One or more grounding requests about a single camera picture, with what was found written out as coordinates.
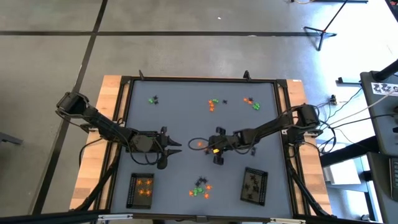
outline wooden table edge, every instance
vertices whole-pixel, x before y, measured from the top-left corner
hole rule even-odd
[[[96,107],[100,113],[104,114],[109,119],[113,118],[121,77],[122,77],[121,75],[105,75],[103,78],[101,89],[99,91]],[[174,78],[195,78],[195,77],[174,77]],[[196,78],[215,78],[215,77],[196,77]],[[256,80],[269,80],[269,79],[257,78]],[[286,82],[288,86],[289,100],[291,106],[307,103],[302,81],[286,80]],[[286,105],[284,101],[284,94],[283,92],[281,92],[281,89],[282,88],[279,88],[280,103],[282,106],[282,110],[285,110]],[[123,90],[124,94],[121,101],[122,103],[119,109],[119,117],[123,116],[127,91],[128,91],[128,85],[125,85]],[[87,142],[94,141],[95,139],[98,138],[99,138],[98,133],[90,133],[88,135]],[[313,138],[305,137],[305,140],[307,142],[316,144],[315,139]],[[81,160],[81,167],[79,169],[78,177],[76,179],[72,200],[70,203],[71,209],[79,206],[84,201],[84,199],[90,194],[95,185],[98,183],[101,167],[104,160],[105,149],[106,149],[106,141],[99,141],[96,144],[92,144],[85,149],[83,158]],[[313,194],[315,200],[322,206],[322,208],[326,212],[331,213],[330,201],[327,194],[326,184],[323,179],[323,169],[320,165],[320,159],[317,150],[312,146],[303,145],[300,147],[300,153],[301,153],[300,157],[302,161],[303,174],[307,188]],[[108,184],[104,187],[99,206],[100,208],[104,208],[105,206],[106,197],[108,195],[106,194],[106,192],[108,191],[108,188],[109,188],[109,181]],[[299,188],[296,185],[295,185],[295,193],[298,204],[298,212],[300,214],[304,214],[304,209],[302,205],[302,196]]]

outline green toy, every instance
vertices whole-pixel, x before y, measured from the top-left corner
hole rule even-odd
[[[259,103],[254,103],[253,104],[253,109],[259,110],[260,109],[260,104]]]

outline tripod stand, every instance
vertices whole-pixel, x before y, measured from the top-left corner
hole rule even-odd
[[[330,24],[335,20],[336,16],[339,14],[339,12],[340,12],[341,9],[344,7],[344,5],[347,3],[347,1],[348,1],[348,0],[346,0],[346,1],[343,3],[343,5],[339,8],[339,10],[338,10],[337,13],[335,14],[335,16],[333,16],[333,18],[331,19],[331,21],[329,22],[329,24],[326,26],[325,29],[320,30],[320,29],[316,29],[316,28],[312,28],[312,27],[304,27],[304,29],[310,29],[310,30],[314,30],[314,31],[320,32],[319,35],[321,36],[321,40],[319,41],[319,45],[318,45],[318,49],[317,49],[318,51],[320,51],[321,48],[322,48],[322,43],[323,43],[323,38],[324,38],[324,37],[334,37],[334,36],[337,35],[337,34],[334,34],[334,33],[329,33],[329,32],[327,32],[326,30],[329,28]]]

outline concrete floor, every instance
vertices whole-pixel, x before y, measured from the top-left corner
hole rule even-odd
[[[100,5],[100,0],[0,0],[0,30],[91,31]],[[113,0],[100,30],[301,32],[303,26],[323,29],[340,5]],[[398,24],[384,0],[347,4],[330,31],[338,35],[321,52],[314,37],[97,37],[81,92],[95,105],[103,75],[137,75],[139,69],[147,76],[206,77],[241,77],[249,70],[253,78],[301,79],[309,102],[319,104],[331,94],[347,100],[356,91],[337,87],[337,77],[359,79],[360,72],[382,69],[398,57]],[[72,89],[88,39],[0,36],[0,131],[24,140],[22,146],[0,144],[0,216],[29,213],[60,123],[55,104]],[[370,123],[362,125],[369,133],[349,138],[370,135]],[[68,210],[85,141],[83,131],[69,128],[44,212]]]

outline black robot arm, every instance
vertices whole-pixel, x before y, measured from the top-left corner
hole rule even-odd
[[[171,154],[180,152],[176,149],[165,149],[167,146],[181,146],[181,144],[166,136],[167,128],[163,127],[160,132],[157,131],[138,131],[132,128],[121,127],[104,115],[95,107],[88,103],[88,98],[80,93],[66,93],[57,103],[55,111],[62,118],[81,118],[88,122],[80,127],[86,132],[90,128],[98,128],[101,138],[110,142],[120,143],[127,147],[130,152],[153,152],[160,154],[160,159],[154,163],[158,169],[164,169],[167,166],[167,157]]]
[[[293,112],[296,112],[297,122],[293,124]],[[232,135],[225,135],[223,128],[217,127],[217,136],[209,138],[209,146],[215,154],[214,163],[222,165],[224,159],[222,154],[228,150],[250,150],[262,138],[278,131],[286,130],[289,144],[302,139],[306,131],[315,129],[319,125],[319,119],[315,107],[312,105],[295,106],[282,113],[276,119],[267,122],[257,128],[246,128],[234,131]]]
[[[209,138],[209,147],[214,153],[213,162],[218,165],[223,165],[223,152],[228,150],[236,150],[238,152],[242,149],[250,150],[253,145],[257,144],[262,138],[282,130],[286,130],[285,134],[287,135],[288,144],[290,146],[293,146],[300,141],[304,141],[304,133],[306,131],[316,129],[320,124],[315,108],[316,107],[312,105],[306,104],[294,106],[270,122],[257,128],[247,128],[240,131],[234,131],[231,136],[225,135],[226,131],[223,128],[218,127],[216,132],[219,133],[219,135],[211,136]],[[293,123],[293,117],[297,118],[297,122],[295,124]],[[287,164],[287,173],[294,179],[303,197],[307,199],[307,202],[310,204],[314,212],[320,216],[336,218],[334,215],[327,214],[327,212],[324,211],[317,203],[310,191],[297,175],[290,157],[286,157],[285,160]]]

